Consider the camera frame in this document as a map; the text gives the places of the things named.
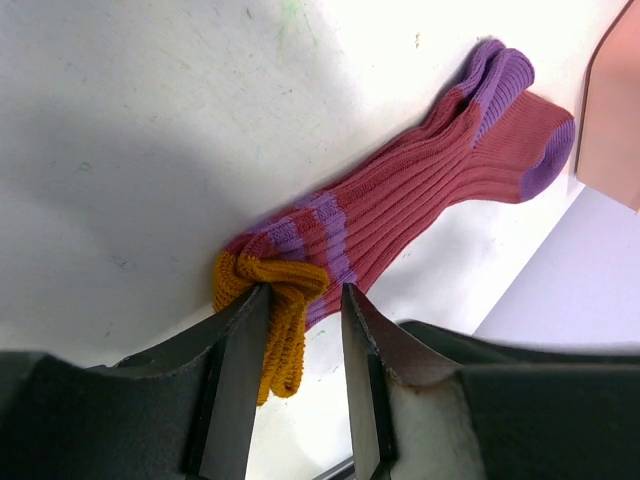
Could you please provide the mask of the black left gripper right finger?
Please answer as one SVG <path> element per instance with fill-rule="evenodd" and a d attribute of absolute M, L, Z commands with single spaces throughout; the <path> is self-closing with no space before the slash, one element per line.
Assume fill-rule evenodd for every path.
<path fill-rule="evenodd" d="M 357 478 L 638 477 L 637 353 L 394 323 L 352 284 L 341 325 Z"/>

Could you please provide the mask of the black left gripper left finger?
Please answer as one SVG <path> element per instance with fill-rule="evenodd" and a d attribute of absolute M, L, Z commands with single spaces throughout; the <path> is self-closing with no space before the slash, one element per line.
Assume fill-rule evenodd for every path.
<path fill-rule="evenodd" d="M 241 479 L 269 325 L 270 290 L 114 366 L 1 355 L 5 479 Z"/>

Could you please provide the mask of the maroon purple ribbed sock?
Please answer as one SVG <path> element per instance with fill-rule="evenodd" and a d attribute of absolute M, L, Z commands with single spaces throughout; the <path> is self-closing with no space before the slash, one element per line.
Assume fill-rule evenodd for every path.
<path fill-rule="evenodd" d="M 258 399 L 300 386 L 306 331 L 340 308 L 342 287 L 369 290 L 448 207 L 480 200 L 520 204 L 564 169 L 574 117 L 531 91 L 519 50 L 489 39 L 425 120 L 354 170 L 231 240 L 213 270 L 213 305 L 257 283 L 271 287 Z"/>

